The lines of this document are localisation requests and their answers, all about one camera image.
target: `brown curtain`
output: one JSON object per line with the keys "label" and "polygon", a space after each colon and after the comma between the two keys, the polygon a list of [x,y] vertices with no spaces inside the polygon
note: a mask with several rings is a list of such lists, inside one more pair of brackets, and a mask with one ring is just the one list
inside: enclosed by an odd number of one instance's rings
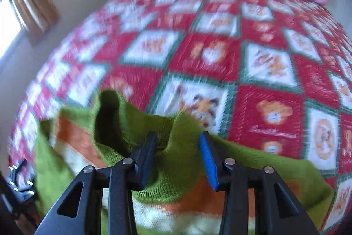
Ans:
{"label": "brown curtain", "polygon": [[12,0],[28,38],[36,42],[59,20],[52,0]]}

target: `patchwork quilt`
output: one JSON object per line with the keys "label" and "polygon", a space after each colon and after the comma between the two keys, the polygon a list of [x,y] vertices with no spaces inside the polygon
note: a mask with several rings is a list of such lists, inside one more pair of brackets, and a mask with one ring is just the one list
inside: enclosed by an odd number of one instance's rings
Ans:
{"label": "patchwork quilt", "polygon": [[184,110],[228,141],[307,159],[335,190],[321,232],[352,208],[352,41],[307,0],[110,0],[27,89],[10,163],[35,173],[38,122],[113,88],[147,113]]}

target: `bedspread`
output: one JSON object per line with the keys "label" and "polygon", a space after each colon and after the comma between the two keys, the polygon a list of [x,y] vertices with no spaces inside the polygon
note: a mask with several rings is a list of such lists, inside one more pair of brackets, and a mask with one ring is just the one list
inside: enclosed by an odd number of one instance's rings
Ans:
{"label": "bedspread", "polygon": [[336,189],[322,227],[332,233],[352,207],[351,53],[342,26],[307,0],[110,0],[28,87],[11,164],[33,162],[38,121],[113,88],[147,113],[185,110],[229,141],[312,161]]}

